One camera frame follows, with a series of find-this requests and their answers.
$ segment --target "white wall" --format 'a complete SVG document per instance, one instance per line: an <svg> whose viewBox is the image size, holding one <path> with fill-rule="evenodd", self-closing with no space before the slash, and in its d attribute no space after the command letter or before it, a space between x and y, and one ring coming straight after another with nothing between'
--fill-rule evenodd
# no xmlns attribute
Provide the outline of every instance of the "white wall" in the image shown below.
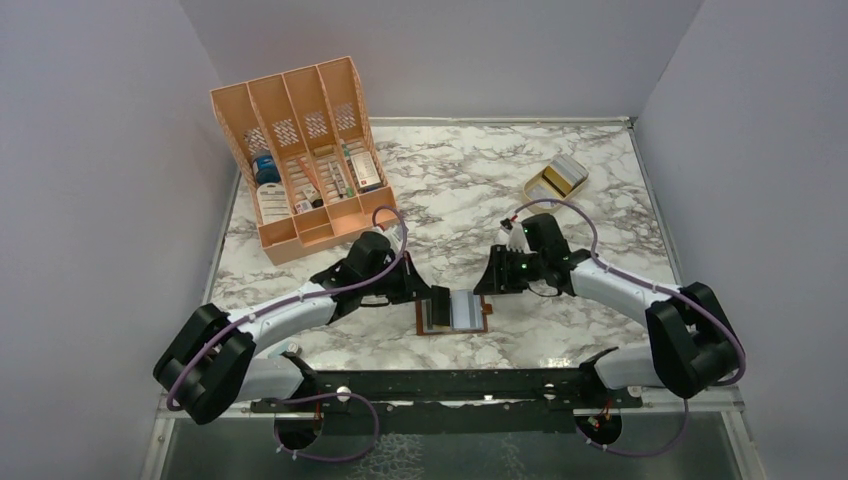
<svg viewBox="0 0 848 480"><path fill-rule="evenodd" d="M636 124L686 280L747 347L770 478L844 478L848 3L706 0Z"/></svg>
<svg viewBox="0 0 848 480"><path fill-rule="evenodd" d="M137 478L235 173L176 0L0 5L0 472Z"/></svg>
<svg viewBox="0 0 848 480"><path fill-rule="evenodd" d="M351 55L376 116L637 115L701 0L180 0L230 84Z"/></svg>

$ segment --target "plastic organizer compartment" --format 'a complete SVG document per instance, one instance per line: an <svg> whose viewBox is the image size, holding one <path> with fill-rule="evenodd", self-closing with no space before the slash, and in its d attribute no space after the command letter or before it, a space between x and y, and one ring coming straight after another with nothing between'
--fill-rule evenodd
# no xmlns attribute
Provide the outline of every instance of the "plastic organizer compartment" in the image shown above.
<svg viewBox="0 0 848 480"><path fill-rule="evenodd" d="M230 85L210 92L215 117L250 188L262 249L274 265L351 241L371 228L380 205L396 207L377 157L365 97L350 57ZM382 186L356 188L344 143L371 153ZM280 172L291 216L262 221L254 155L268 150ZM323 206L296 213L312 185ZM377 222L396 223L391 212Z"/></svg>

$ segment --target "black bracket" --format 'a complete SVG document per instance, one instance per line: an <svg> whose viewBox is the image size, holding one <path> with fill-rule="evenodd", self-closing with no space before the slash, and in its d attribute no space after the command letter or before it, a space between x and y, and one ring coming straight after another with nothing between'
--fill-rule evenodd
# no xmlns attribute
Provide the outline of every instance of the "black bracket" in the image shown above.
<svg viewBox="0 0 848 480"><path fill-rule="evenodd" d="M715 293L693 283L680 293L713 314L731 334L730 322ZM663 385L681 398L691 398L739 367L733 346L706 318L672 298L646 311L654 369ZM695 331L688 327L694 325Z"/></svg>
<svg viewBox="0 0 848 480"><path fill-rule="evenodd" d="M211 303L194 311L153 368L160 385L170 390L197 352L230 324L227 315ZM176 400L198 425L215 420L233 403L255 349L249 334L233 330L189 373Z"/></svg>
<svg viewBox="0 0 848 480"><path fill-rule="evenodd" d="M527 246L533 253L492 245L483 277L474 287L475 295L521 293L530 282L544 280L557 289L557 295L574 296L571 271L590 257L588 250L571 251L553 215L542 213L521 222Z"/></svg>
<svg viewBox="0 0 848 480"><path fill-rule="evenodd" d="M346 387L373 402L384 433L574 432L574 409L601 409L607 401L616 408L642 406L626 389L586 396L586 374L575 368L313 371L302 361L297 365L309 381L293 397ZM315 409L315 404L285 405L274 399L251 405L254 413ZM373 427L370 411L356 400L326 399L320 411L322 435L363 435ZM300 432L312 422L311 417L278 419L277 426L281 432Z"/></svg>
<svg viewBox="0 0 848 480"><path fill-rule="evenodd" d="M362 282L380 273L388 261L395 258L389 240L376 232L364 232L353 242L347 257L330 268L316 273L309 280L326 289ZM401 261L380 280L364 288L334 295L337 307L331 323L353 312L363 297L386 297L390 304L400 304L430 298L430 287L418 274L412 257L404 252Z"/></svg>

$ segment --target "purple cable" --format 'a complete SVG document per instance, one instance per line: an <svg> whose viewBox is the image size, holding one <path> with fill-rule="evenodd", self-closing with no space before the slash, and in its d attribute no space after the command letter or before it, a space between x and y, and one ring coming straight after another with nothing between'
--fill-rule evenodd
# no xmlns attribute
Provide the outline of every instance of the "purple cable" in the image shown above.
<svg viewBox="0 0 848 480"><path fill-rule="evenodd" d="M652 452L628 452L626 450L619 450L615 447L609 447L605 445L601 445L593 440L590 440L589 437L583 432L583 430L577 429L577 432L583 436L586 440L588 440L588 444L597 448L598 450L603 450L606 453L612 453L613 455L618 455L621 457L628 458L647 458L647 457L658 457L664 453L667 453L672 448L676 447L680 440L683 439L683 434L686 433L686 427L689 426L689 400L683 399L683 424L680 425L680 430L677 431L677 435L671 439L670 442L666 443L665 446L654 450Z"/></svg>
<svg viewBox="0 0 848 480"><path fill-rule="evenodd" d="M400 227L401 227L401 239L402 239L402 241L401 241L401 245L400 245L400 251L397 252L397 254L395 255L395 259L392 260L392 263L390 263L389 266L386 267L385 270L383 270L382 272L378 273L377 275L374 275L373 277L371 277L367 280L363 280L359 283L355 283L353 285L348 285L346 287L331 288L330 290L322 290L320 292L309 292L309 293L303 295L303 298L297 297L297 296L284 298L283 300L280 300L279 302L272 303L272 304L267 305L263 308L260 308L259 310L256 310L255 312L252 312L252 315L255 315L254 318L258 318L262 315L265 315L268 312L271 312L271 311L276 310L276 309L281 308L281 307L285 307L286 305L292 304L294 302L300 302L300 301L303 301L303 300L308 300L310 298L325 297L325 296L328 296L328 295L336 295L338 293L347 292L347 291L350 291L350 290L355 290L355 289L360 288L360 287L365 287L365 286L368 286L368 285L376 282L377 280L385 277L386 275L388 275L389 272L392 271L392 269L395 268L395 266L398 263L400 263L401 259L403 258L404 252L406 252L407 229L406 229L406 224L403 222L403 215L401 215L400 212L398 212L396 209L394 209L394 208L392 208L388 205L381 205L381 206L377 207L376 210L374 210L374 213L371 215L371 223L373 223L375 226L377 225L377 212L379 212L380 210L389 210L390 212L394 213L395 217L397 217L398 221L400 222ZM180 375L177 377L177 380L174 382L173 385L171 385L171 389L168 390L168 396L165 399L165 406L168 407L168 410L170 410L172 412L182 410L182 407L177 405L174 400L177 396L177 391L179 391L180 387L183 385L183 382L185 382L185 379L186 379L186 377L188 377L188 374L191 373L192 370L194 370L194 367L196 367L197 364L200 363L200 360L203 357L205 357L206 354L209 352L209 350L211 350L212 347L217 345L218 342L221 341L221 339L223 339L231 331L235 330L236 328L238 328L239 326L243 325L244 323L246 323L248 321L250 321L250 314L245 315L244 317L241 317L240 319L238 319L238 320L230 323L226 327L222 328L221 331L218 332L214 337L212 337L212 339L210 339L208 342L206 342L206 345L204 345L203 348L201 348L200 351L197 352L197 355L195 355L194 358L192 358L191 361L188 362L188 364L185 366L185 368L183 368L183 371L180 372Z"/></svg>
<svg viewBox="0 0 848 480"><path fill-rule="evenodd" d="M367 398L362 395L358 395L356 393L322 393L319 395L313 395L311 397L303 397L303 398L295 398L289 400L280 400L278 403L282 403L284 405L297 405L299 403L308 403L314 402L317 400L323 400L325 398L338 398L338 397L351 397L359 400L364 403L368 410L371 411L371 416L374 418L374 435L371 437L371 442L367 447L362 449L361 451L354 453L353 455L347 455L344 457L323 457L321 455L312 455L310 453L300 453L298 450L290 450L288 447L283 445L283 441L280 439L280 434L276 428L274 428L274 439L277 440L277 444L280 446L280 451L284 451L286 453L292 454L292 459L296 459L297 457L306 458L309 460L316 460L319 462L327 462L327 463L344 463L350 462L352 460L357 460L359 458L364 457L368 454L374 447L377 445L377 439L380 438L380 417L377 415L377 410L374 408L374 405L368 401Z"/></svg>

